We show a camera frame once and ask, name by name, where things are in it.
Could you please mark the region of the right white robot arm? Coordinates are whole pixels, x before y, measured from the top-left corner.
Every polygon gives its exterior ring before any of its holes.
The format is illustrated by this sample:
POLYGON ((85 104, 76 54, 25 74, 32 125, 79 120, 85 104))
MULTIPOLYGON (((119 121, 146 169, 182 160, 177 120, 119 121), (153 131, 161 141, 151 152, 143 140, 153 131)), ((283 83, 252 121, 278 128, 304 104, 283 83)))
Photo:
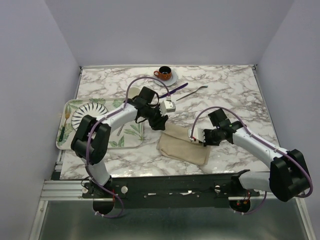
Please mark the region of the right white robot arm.
POLYGON ((267 172, 244 170, 235 175, 230 191, 241 196, 247 190, 273 193, 280 201, 294 197, 306 198, 313 192, 313 184, 304 155, 297 149, 287 150, 254 134, 242 120, 231 122, 224 108, 219 108, 208 117, 215 127, 203 130, 203 144, 218 146, 227 141, 241 147, 263 162, 267 172))

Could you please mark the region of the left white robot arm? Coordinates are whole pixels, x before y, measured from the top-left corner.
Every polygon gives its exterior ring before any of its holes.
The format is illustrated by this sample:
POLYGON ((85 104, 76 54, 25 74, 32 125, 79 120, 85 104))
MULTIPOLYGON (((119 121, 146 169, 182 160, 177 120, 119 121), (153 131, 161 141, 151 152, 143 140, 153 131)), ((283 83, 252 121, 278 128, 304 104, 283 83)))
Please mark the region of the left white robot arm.
POLYGON ((166 129, 167 113, 176 110, 171 97, 152 104, 157 93, 143 87, 137 96, 126 98, 118 108, 105 115, 92 117, 85 115, 71 142, 71 150, 81 158, 89 178, 94 182, 93 191, 101 198, 107 197, 111 191, 108 181, 111 175, 107 171, 103 158, 109 145, 110 135, 121 126, 143 118, 148 121, 154 131, 166 129))

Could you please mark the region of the beige cloth napkin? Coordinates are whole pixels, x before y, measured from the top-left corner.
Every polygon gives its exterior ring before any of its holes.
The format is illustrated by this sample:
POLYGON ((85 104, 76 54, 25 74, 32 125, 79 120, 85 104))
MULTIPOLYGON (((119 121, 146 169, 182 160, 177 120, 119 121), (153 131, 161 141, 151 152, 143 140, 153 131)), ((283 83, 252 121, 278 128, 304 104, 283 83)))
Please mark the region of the beige cloth napkin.
POLYGON ((211 148, 191 142, 188 129, 176 124, 166 123, 157 144, 159 152, 170 159, 203 166, 208 163, 211 148))

